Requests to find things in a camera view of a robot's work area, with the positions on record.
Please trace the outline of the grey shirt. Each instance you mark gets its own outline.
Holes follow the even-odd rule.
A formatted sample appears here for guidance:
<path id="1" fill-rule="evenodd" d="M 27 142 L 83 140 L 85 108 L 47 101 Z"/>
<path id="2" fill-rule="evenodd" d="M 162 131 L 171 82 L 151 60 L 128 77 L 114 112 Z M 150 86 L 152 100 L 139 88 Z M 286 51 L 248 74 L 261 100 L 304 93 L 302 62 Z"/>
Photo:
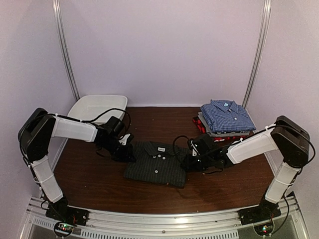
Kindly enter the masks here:
<path id="1" fill-rule="evenodd" d="M 229 136 L 248 136 L 250 134 L 249 131 L 238 131 L 238 132 L 213 132 L 210 128 L 208 123 L 206 122 L 203 113 L 198 112 L 198 118 L 201 122 L 203 128 L 205 128 L 205 132 L 208 133 L 212 137 L 229 137 Z"/>

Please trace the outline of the red black shirt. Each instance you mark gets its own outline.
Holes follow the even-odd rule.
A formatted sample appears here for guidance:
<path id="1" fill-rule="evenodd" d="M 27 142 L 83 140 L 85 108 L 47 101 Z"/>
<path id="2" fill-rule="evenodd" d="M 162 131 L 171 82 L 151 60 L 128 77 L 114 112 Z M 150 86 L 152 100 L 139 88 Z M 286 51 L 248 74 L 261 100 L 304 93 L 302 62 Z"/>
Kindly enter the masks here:
<path id="1" fill-rule="evenodd" d="M 234 135 L 231 135 L 231 136 L 224 136 L 224 135 L 214 136 L 213 133 L 210 133 L 210 132 L 208 132 L 206 130 L 206 127 L 204 126 L 204 124 L 202 123 L 202 121 L 200 120 L 199 117 L 193 117 L 192 121 L 198 127 L 198 129 L 200 130 L 201 133 L 208 134 L 210 137 L 212 137 L 214 142 L 223 142 L 223 141 L 227 141 L 227 140 L 240 139 L 240 136 L 234 136 Z"/>

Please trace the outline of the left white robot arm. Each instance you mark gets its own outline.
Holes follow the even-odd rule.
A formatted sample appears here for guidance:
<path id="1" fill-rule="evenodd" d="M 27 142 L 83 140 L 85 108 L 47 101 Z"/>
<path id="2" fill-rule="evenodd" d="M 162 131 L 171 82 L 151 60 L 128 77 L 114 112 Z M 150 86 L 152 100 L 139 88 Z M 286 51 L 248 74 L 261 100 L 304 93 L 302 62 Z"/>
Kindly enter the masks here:
<path id="1" fill-rule="evenodd" d="M 67 221 L 72 211 L 60 202 L 64 194 L 59 187 L 48 161 L 48 150 L 52 138 L 66 138 L 94 143 L 98 148 L 107 150 L 117 162 L 135 162 L 131 141 L 133 135 L 120 118 L 111 116 L 106 123 L 97 124 L 97 120 L 108 111 L 94 119 L 83 120 L 69 116 L 49 113 L 37 108 L 18 132 L 19 148 L 30 169 L 36 184 L 41 188 L 47 200 L 53 203 L 52 212 L 61 221 Z"/>

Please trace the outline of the blue checked shirt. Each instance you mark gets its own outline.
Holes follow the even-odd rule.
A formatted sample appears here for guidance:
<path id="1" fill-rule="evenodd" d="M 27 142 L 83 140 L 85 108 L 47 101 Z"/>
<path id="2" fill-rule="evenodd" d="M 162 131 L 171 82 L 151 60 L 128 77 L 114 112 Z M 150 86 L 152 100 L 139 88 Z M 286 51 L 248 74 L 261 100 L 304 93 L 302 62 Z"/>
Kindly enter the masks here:
<path id="1" fill-rule="evenodd" d="M 247 111 L 235 101 L 211 100 L 200 110 L 212 132 L 240 132 L 256 129 Z"/>

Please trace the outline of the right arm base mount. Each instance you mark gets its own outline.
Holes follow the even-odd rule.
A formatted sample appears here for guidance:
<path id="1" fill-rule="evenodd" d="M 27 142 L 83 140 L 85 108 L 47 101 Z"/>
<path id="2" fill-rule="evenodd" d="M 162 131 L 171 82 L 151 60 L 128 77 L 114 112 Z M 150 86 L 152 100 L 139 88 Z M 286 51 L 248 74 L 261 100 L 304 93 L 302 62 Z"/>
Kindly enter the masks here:
<path id="1" fill-rule="evenodd" d="M 287 205 L 287 213 L 279 226 L 275 226 L 274 223 L 274 218 L 282 214 L 279 204 L 274 204 L 266 200 L 262 200 L 257 206 L 240 209 L 238 214 L 241 225 L 253 224 L 255 233 L 263 238 L 273 236 L 283 227 L 290 213 L 290 206 L 287 199 L 284 198 L 284 201 Z"/>

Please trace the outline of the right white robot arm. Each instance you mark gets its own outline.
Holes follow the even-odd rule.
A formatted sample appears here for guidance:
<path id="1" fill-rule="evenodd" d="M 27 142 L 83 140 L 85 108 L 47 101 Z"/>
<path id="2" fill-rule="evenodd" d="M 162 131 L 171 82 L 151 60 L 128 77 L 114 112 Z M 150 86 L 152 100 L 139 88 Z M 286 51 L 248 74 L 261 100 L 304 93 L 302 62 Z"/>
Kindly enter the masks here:
<path id="1" fill-rule="evenodd" d="M 207 134 L 187 143 L 190 153 L 181 162 L 181 167 L 188 171 L 204 172 L 211 167 L 223 170 L 260 155 L 267 159 L 273 153 L 281 156 L 282 162 L 264 194 L 264 202 L 256 208 L 255 214 L 262 220 L 275 211 L 274 205 L 316 155 L 308 132 L 286 116 L 279 116 L 273 124 L 247 138 L 223 146 Z"/>

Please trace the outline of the black pinstriped long sleeve shirt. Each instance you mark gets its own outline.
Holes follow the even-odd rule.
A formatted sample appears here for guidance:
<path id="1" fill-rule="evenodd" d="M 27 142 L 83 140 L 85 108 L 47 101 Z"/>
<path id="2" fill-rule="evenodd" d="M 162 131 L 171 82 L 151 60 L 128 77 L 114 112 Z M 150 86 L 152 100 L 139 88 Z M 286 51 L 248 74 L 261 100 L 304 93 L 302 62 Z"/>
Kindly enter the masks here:
<path id="1" fill-rule="evenodd" d="M 124 172 L 126 179 L 183 188 L 186 172 L 181 163 L 188 149 L 171 144 L 138 141 L 133 154 L 136 162 L 128 163 Z"/>

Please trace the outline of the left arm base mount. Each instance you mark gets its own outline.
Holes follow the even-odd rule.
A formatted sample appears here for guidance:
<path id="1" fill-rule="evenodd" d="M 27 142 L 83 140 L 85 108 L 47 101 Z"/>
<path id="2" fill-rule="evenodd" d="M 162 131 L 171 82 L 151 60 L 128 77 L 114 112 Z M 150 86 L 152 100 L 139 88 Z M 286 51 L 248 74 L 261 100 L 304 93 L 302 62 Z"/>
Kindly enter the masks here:
<path id="1" fill-rule="evenodd" d="M 85 226 L 89 216 L 88 210 L 69 206 L 65 196 L 55 203 L 45 198 L 40 206 L 46 210 L 46 217 L 57 220 L 53 232 L 62 239 L 70 236 L 77 226 Z"/>

